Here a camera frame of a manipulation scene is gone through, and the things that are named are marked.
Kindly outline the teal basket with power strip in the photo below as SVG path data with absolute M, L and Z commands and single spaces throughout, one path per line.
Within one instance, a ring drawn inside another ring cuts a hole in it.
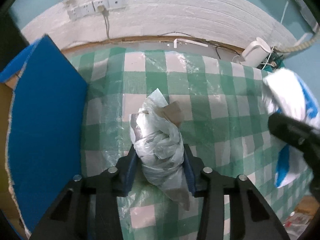
M 278 53 L 272 53 L 270 56 L 265 58 L 261 64 L 259 64 L 258 69 L 265 70 L 267 72 L 274 72 L 280 68 L 284 68 L 285 64 L 283 63 L 284 55 Z

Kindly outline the white red plastic bag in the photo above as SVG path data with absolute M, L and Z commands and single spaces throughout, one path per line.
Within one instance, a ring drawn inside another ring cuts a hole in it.
M 288 229 L 293 225 L 307 225 L 315 216 L 318 208 L 319 203 L 314 197 L 304 196 L 285 220 L 284 227 Z

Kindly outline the white blue plastic bag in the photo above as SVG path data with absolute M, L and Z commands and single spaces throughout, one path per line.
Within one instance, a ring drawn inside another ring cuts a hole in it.
M 309 87 L 295 72 L 281 68 L 263 78 L 262 101 L 271 115 L 281 113 L 319 128 L 319 104 Z M 274 184 L 277 188 L 293 182 L 306 170 L 302 152 L 272 137 L 279 149 Z

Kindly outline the blue cardboard box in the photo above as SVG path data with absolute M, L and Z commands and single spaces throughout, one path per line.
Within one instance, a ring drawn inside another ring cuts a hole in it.
M 1 71 L 17 75 L 9 110 L 5 168 L 27 235 L 81 172 L 80 134 L 87 83 L 48 35 Z

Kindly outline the clear plastic bag bundle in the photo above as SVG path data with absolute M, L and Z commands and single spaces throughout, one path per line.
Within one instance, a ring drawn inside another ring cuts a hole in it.
M 130 138 L 142 162 L 147 181 L 167 197 L 190 209 L 190 197 L 182 164 L 184 146 L 179 125 L 183 121 L 178 103 L 168 104 L 159 89 L 129 115 Z

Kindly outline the green checkered tablecloth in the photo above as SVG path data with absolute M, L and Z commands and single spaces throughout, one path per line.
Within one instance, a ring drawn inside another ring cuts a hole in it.
M 196 54 L 103 48 L 68 57 L 88 83 L 81 135 L 82 172 L 100 174 L 131 147 L 129 116 L 159 89 L 184 115 L 183 141 L 204 164 L 235 177 L 245 174 L 280 220 L 308 189 L 311 172 L 276 188 L 278 151 L 261 100 L 264 70 Z

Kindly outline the white wall socket row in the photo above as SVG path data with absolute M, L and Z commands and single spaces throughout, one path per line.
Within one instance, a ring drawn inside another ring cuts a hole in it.
M 125 0 L 94 0 L 73 7 L 67 13 L 70 20 L 75 21 L 89 15 L 123 8 L 125 8 Z

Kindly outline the white electric kettle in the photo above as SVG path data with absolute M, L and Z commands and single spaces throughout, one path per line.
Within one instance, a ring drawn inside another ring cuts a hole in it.
M 240 64 L 257 68 L 271 53 L 271 47 L 260 37 L 251 42 L 240 56 Z

